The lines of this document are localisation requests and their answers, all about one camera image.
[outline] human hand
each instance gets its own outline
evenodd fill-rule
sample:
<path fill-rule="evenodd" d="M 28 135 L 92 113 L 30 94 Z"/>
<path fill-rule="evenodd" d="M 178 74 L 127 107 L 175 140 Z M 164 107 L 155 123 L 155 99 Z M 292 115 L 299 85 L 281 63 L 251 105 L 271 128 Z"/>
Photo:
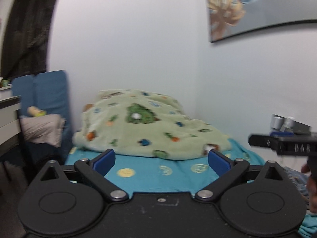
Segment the human hand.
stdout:
<path fill-rule="evenodd" d="M 310 169 L 307 164 L 302 166 L 301 172 L 310 172 Z M 312 178 L 312 176 L 308 178 L 306 187 L 309 194 L 309 210 L 312 213 L 317 213 L 317 184 L 316 181 Z"/>

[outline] pillow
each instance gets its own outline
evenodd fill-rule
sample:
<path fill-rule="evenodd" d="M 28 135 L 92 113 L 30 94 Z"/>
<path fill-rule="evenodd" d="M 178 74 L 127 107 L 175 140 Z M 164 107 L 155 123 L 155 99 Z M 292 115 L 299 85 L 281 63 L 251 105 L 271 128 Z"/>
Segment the pillow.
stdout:
<path fill-rule="evenodd" d="M 26 141 L 47 143 L 56 148 L 61 146 L 61 136 L 65 119 L 59 114 L 21 118 L 21 126 Z"/>

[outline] framed poster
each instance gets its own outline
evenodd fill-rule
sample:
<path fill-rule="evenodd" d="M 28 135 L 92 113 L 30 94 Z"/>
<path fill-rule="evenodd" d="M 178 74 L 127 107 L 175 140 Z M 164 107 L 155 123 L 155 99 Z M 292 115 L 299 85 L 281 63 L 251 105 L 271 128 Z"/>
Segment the framed poster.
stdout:
<path fill-rule="evenodd" d="M 258 29 L 317 22 L 317 0 L 208 0 L 210 40 Z"/>

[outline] bed sheet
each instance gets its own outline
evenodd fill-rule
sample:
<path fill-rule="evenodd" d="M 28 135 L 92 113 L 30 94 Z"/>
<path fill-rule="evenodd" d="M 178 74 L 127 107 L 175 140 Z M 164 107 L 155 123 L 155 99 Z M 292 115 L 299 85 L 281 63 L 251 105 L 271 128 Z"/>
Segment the bed sheet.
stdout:
<path fill-rule="evenodd" d="M 263 165 L 264 160 L 256 153 L 229 140 L 232 149 L 223 152 L 231 158 L 243 158 L 253 165 Z M 92 159 L 99 152 L 76 150 L 69 154 L 66 165 L 80 158 Z M 191 160 L 165 160 L 161 158 L 116 155 L 114 167 L 105 176 L 109 181 L 125 190 L 131 197 L 133 192 L 183 192 L 195 194 L 218 178 L 209 167 L 208 158 Z"/>

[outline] fleece blanket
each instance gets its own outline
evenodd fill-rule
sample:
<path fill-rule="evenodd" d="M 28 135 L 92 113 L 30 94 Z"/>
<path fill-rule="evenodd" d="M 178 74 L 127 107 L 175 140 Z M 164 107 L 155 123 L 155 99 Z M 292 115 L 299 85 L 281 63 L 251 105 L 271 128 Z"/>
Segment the fleece blanket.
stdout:
<path fill-rule="evenodd" d="M 190 119 L 179 102 L 140 90 L 107 90 L 82 114 L 82 129 L 74 134 L 79 149 L 117 154 L 187 160 L 211 149 L 230 150 L 228 137 L 208 123 Z"/>

